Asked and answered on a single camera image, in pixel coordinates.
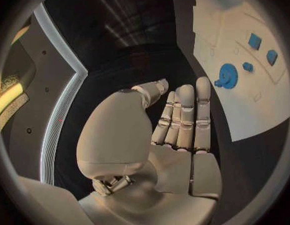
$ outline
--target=blue gear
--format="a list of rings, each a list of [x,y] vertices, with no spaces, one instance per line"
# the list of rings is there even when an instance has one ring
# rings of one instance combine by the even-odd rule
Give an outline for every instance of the blue gear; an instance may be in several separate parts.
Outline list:
[[[237,84],[237,70],[234,65],[225,63],[219,72],[219,80],[215,81],[215,86],[224,87],[226,89],[232,89]]]

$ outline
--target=blue object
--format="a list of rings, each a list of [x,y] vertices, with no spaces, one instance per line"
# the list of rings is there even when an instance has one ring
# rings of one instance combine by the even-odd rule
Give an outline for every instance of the blue object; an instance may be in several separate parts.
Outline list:
[[[275,50],[269,50],[267,53],[267,60],[270,63],[271,66],[274,65],[276,59],[277,59],[277,52]]]
[[[258,37],[257,35],[255,35],[254,33],[251,34],[250,38],[249,38],[249,42],[248,44],[250,45],[250,47],[252,47],[254,50],[259,50],[259,46],[261,44],[261,38]]]
[[[244,68],[244,70],[246,70],[248,72],[252,72],[253,71],[253,65],[248,63],[248,62],[244,62],[243,63],[243,68]]]
[[[234,65],[225,63],[219,72],[219,80],[215,81],[216,87],[224,87],[225,89],[232,89],[237,84],[237,70]]]

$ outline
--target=white panel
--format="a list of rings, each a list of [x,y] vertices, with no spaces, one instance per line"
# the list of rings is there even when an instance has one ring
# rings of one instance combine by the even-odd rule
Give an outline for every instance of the white panel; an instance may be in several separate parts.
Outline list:
[[[216,1],[196,0],[194,56],[213,85],[223,64],[236,67],[236,87],[214,88],[223,106],[231,139],[237,141],[269,130],[290,116],[290,84],[279,44],[254,8],[243,1],[221,9],[220,0]],[[217,14],[221,22],[206,13]],[[210,23],[219,27],[211,31],[212,26],[207,25]],[[259,50],[248,45],[252,32],[262,39]],[[274,66],[266,58],[271,49],[278,53]],[[254,66],[252,73],[243,69],[244,62]]]

